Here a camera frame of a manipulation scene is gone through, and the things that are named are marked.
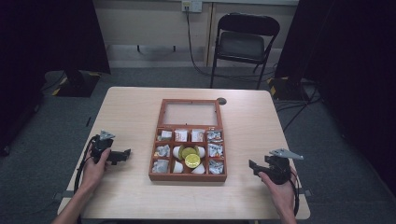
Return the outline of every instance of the gray carpet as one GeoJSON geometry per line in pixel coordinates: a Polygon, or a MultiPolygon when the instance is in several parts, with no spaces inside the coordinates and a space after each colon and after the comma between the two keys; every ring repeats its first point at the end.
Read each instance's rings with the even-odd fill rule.
{"type": "MultiPolygon", "coordinates": [[[[251,75],[251,68],[218,71],[224,75],[251,75]]],[[[61,75],[62,72],[46,74],[46,85],[61,75]]],[[[11,144],[10,155],[0,158],[0,223],[53,220],[59,203],[52,196],[67,187],[108,88],[208,88],[209,82],[209,77],[193,68],[124,68],[103,75],[91,98],[51,96],[55,86],[44,91],[40,109],[11,144]]],[[[214,87],[253,90],[256,84],[216,78],[214,87]]],[[[266,83],[262,83],[262,90],[268,90],[266,83]]],[[[313,86],[307,86],[306,90],[312,93],[313,86]]],[[[277,108],[296,105],[277,101],[275,104],[277,108]]],[[[299,109],[278,112],[283,127],[299,109]]],[[[304,188],[313,193],[307,198],[311,218],[299,223],[396,223],[393,196],[367,160],[342,138],[336,119],[323,103],[305,108],[285,131],[285,136],[290,149],[305,157],[295,164],[304,188]]],[[[100,223],[100,220],[83,223],[100,223]]]]}

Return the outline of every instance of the human arm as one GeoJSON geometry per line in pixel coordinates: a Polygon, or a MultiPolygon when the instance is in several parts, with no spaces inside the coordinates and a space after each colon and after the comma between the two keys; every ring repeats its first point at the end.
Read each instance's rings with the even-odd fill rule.
{"type": "Polygon", "coordinates": [[[91,153],[87,153],[87,157],[85,158],[86,162],[81,185],[64,210],[62,210],[61,214],[52,221],[52,224],[76,223],[79,214],[90,199],[91,194],[102,180],[110,149],[108,148],[102,153],[97,163],[90,158],[90,154],[91,153]]]}
{"type": "MultiPolygon", "coordinates": [[[[291,181],[295,184],[297,174],[293,168],[291,168],[291,171],[294,173],[294,175],[291,175],[291,181]]],[[[294,190],[290,182],[288,181],[283,185],[276,185],[266,173],[259,172],[259,176],[262,178],[262,182],[264,182],[264,184],[271,192],[272,202],[276,208],[277,213],[279,214],[281,223],[297,223],[293,211],[294,190]]]]}

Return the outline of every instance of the yellow lid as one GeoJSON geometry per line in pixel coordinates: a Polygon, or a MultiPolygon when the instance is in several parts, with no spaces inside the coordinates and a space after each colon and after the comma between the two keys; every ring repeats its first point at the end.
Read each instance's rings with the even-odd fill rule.
{"type": "Polygon", "coordinates": [[[190,168],[195,168],[201,163],[201,158],[196,154],[190,154],[185,159],[186,165],[190,168]]]}

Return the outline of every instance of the black chair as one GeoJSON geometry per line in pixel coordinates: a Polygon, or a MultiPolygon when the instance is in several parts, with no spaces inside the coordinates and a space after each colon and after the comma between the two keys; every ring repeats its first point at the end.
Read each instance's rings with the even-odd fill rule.
{"type": "Polygon", "coordinates": [[[240,63],[254,63],[256,67],[262,64],[257,90],[262,83],[262,75],[267,64],[268,55],[273,42],[279,33],[279,23],[271,17],[230,13],[219,20],[216,35],[215,55],[212,66],[210,88],[213,87],[217,60],[227,60],[240,63]],[[264,36],[270,36],[267,47],[264,36]]]}

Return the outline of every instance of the chair backrest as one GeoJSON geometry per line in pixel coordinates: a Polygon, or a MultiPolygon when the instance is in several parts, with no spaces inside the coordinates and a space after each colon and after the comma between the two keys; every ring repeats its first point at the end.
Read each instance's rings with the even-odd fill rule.
{"type": "Polygon", "coordinates": [[[220,30],[254,35],[277,36],[279,29],[279,23],[274,18],[233,12],[220,18],[218,36],[220,30]]]}

